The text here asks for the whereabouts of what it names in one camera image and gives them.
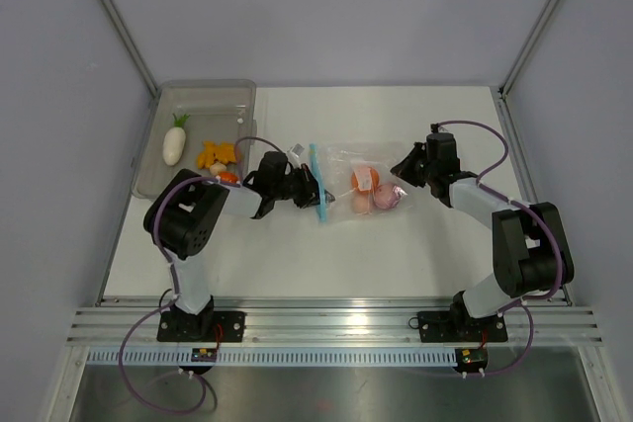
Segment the orange fake fruit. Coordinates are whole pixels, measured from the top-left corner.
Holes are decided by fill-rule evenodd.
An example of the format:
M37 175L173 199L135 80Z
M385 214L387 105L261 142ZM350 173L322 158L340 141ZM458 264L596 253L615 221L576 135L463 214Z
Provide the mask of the orange fake fruit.
M353 168L351 175L351 186L355 192L360 194L372 193L380 184L380 175L378 171L366 165L360 165Z
M226 183L232 183L232 184L239 184L240 183L240 179L237 175L228 172L228 171L222 171L218 174L218 178Z

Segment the white fake radish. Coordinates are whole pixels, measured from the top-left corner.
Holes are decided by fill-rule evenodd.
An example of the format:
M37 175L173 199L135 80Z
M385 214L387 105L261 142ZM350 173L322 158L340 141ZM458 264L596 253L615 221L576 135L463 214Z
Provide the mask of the white fake radish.
M167 166L176 165L182 157L187 139L185 124L189 118L189 114L173 114L173 125L165 134L162 145L162 158Z

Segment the clear plastic container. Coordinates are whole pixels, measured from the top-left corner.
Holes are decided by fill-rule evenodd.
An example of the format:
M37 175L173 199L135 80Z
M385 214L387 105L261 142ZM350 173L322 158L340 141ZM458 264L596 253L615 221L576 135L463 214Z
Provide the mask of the clear plastic container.
M256 85L246 79L170 81L159 88L152 120L145 133L132 193L155 199L182 168L196 171L197 157L207 142L233 144L256 133ZM186 115L186 140L173 166L162 158L164 136L174 119Z

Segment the zip top bag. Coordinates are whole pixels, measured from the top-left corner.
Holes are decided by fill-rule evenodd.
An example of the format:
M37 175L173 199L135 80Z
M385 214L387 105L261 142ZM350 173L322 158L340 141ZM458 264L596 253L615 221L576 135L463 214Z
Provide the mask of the zip top bag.
M406 148L393 141L312 143L311 172L322 224L368 220L405 214L415 207L412 186L392 173L405 158Z

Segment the golden fake pastry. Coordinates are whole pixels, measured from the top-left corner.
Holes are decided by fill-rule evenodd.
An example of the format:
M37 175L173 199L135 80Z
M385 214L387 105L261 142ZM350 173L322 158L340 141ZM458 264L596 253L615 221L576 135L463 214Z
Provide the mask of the golden fake pastry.
M235 149L232 143L203 141L202 144L203 150L196 160L198 169L209 169L216 162L223 165L236 164Z

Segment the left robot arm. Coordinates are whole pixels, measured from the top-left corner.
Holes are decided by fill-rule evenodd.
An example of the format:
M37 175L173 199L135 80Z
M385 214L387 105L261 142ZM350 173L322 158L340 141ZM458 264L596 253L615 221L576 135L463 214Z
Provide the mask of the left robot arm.
M330 194L306 163L269 151L241 179L202 176L182 169L146 212L143 228L166 259L172 300L159 307L161 342L216 341L241 317L215 310L201 253L222 214L261 219L281 201L325 211Z

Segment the peach fake egg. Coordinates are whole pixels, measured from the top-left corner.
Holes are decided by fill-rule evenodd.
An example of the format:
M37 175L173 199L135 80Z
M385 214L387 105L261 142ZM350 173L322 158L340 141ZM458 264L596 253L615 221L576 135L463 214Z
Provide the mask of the peach fake egg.
M370 214L373 209L373 201L370 195L355 194L351 200L352 211L356 214Z

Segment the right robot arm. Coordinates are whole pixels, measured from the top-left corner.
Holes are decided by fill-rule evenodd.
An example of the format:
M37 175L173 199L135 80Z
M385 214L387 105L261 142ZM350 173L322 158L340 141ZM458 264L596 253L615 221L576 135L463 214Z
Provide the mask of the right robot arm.
M455 136L434 124L392 174L414 187L427 187L445 207L469 215L492 233L493 271L453 296L445 310L415 316L423 343L504 342L503 315L528 300L547 299L575 274L558 209L530 204L484 184L461 167Z

